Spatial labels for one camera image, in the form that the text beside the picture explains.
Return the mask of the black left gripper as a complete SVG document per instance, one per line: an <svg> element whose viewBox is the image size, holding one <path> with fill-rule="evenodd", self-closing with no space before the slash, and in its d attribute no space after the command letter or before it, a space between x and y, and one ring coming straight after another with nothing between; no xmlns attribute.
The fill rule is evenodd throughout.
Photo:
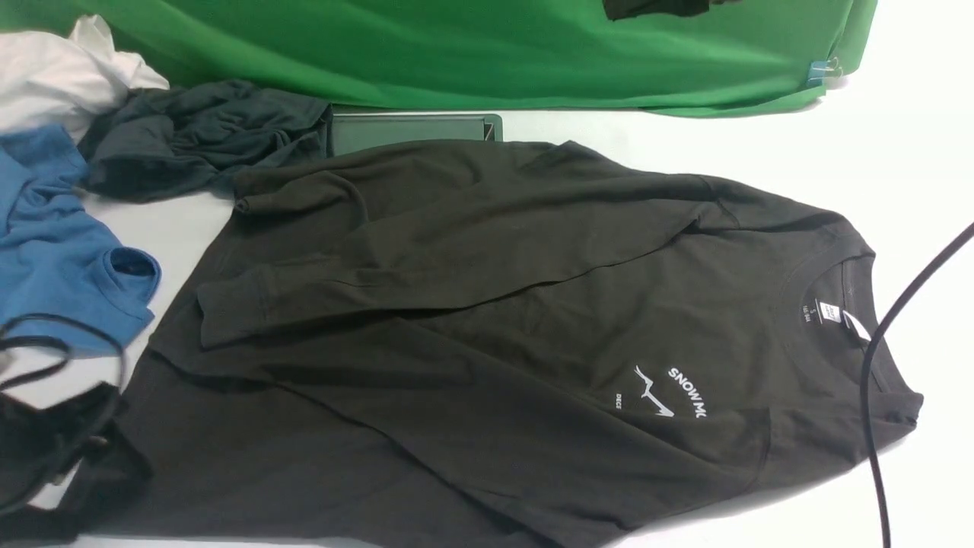
<svg viewBox="0 0 974 548"><path fill-rule="evenodd" d="M153 469L113 426L118 408L119 389L108 383L45 409L2 395L2 502L31 502L81 462L58 508L28 505L2 515L1 544L71 544L78 526L94 526L136 502Z"/></svg>

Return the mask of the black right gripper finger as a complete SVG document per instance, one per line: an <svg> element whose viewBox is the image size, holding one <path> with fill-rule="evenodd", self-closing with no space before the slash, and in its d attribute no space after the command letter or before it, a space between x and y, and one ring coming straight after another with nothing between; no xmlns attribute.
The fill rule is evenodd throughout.
<svg viewBox="0 0 974 548"><path fill-rule="evenodd" d="M606 0L604 11L610 21L630 20L642 15L672 15L678 18L694 18L712 11L715 7L740 4L740 1L683 1Z"/></svg>

